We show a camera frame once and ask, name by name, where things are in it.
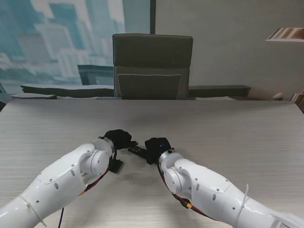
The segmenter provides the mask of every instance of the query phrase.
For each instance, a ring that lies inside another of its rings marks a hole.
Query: wooden table
[[[0,206],[60,156],[117,128],[140,144],[167,137],[242,191],[248,183],[252,198],[304,218],[304,116],[273,101],[14,100],[0,113]],[[66,207],[62,228],[229,227],[183,208],[155,166],[128,151],[118,157],[120,174]],[[59,216],[45,223],[57,228]]]

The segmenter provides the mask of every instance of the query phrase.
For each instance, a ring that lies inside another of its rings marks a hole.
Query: building
[[[11,65],[9,57],[4,52],[0,52],[0,69],[7,70],[11,68]]]
[[[95,35],[111,38],[115,31],[107,0],[86,0],[86,8]]]
[[[61,75],[64,78],[80,78],[78,65],[109,65],[105,57],[91,55],[87,50],[62,49],[57,59]]]
[[[6,53],[11,61],[25,59],[17,40],[21,27],[15,19],[8,0],[0,0],[0,52]]]
[[[39,33],[21,35],[18,37],[19,43],[25,53],[26,60],[29,63],[49,63],[51,57]]]
[[[83,21],[77,21],[76,25],[84,45],[84,50],[94,53],[95,47],[93,33],[87,29],[86,24]]]
[[[5,0],[14,15],[22,33],[35,31],[35,24],[41,23],[40,17],[32,6],[30,0]]]
[[[73,41],[68,29],[59,24],[47,23],[35,25],[41,33],[47,51],[52,59],[57,59],[61,49],[73,49]]]
[[[150,33],[150,0],[123,0],[126,33]]]
[[[77,14],[75,6],[72,4],[50,3],[54,18],[51,22],[60,24],[68,28],[74,47],[77,49],[84,49],[81,35],[77,25]]]
[[[61,49],[57,55],[62,77],[80,77],[77,65],[90,64],[90,52],[86,50]]]

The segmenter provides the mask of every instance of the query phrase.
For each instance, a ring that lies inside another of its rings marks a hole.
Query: chair backrest
[[[193,38],[150,34],[113,35],[115,96],[121,97],[118,75],[180,75],[178,99],[189,87]]]
[[[180,75],[118,75],[123,100],[176,100],[180,79]]]

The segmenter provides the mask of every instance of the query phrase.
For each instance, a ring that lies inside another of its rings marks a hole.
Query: white zip tie
[[[236,220],[236,222],[235,222],[235,226],[234,226],[234,228],[236,228],[236,227],[237,227],[238,218],[239,218],[239,216],[240,216],[240,214],[241,214],[242,209],[244,208],[244,206],[245,206],[246,202],[247,202],[247,201],[250,199],[250,197],[248,197],[248,199],[246,199],[247,194],[248,194],[248,190],[249,190],[249,185],[248,185],[248,184],[246,184],[246,191],[245,191],[244,199],[243,199],[242,205],[241,205],[241,207],[240,207],[240,209],[239,209],[239,211],[238,211],[238,214],[237,214],[237,220]]]

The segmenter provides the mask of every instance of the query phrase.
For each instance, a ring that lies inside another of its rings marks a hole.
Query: table surface
[[[13,100],[0,113],[0,206],[62,155],[118,128],[140,144],[167,137],[242,191],[248,183],[252,198],[304,218],[304,116],[282,101]],[[62,228],[230,227],[183,208],[156,166],[128,151],[118,157],[120,174],[67,206]],[[45,223],[57,228],[59,217]]]

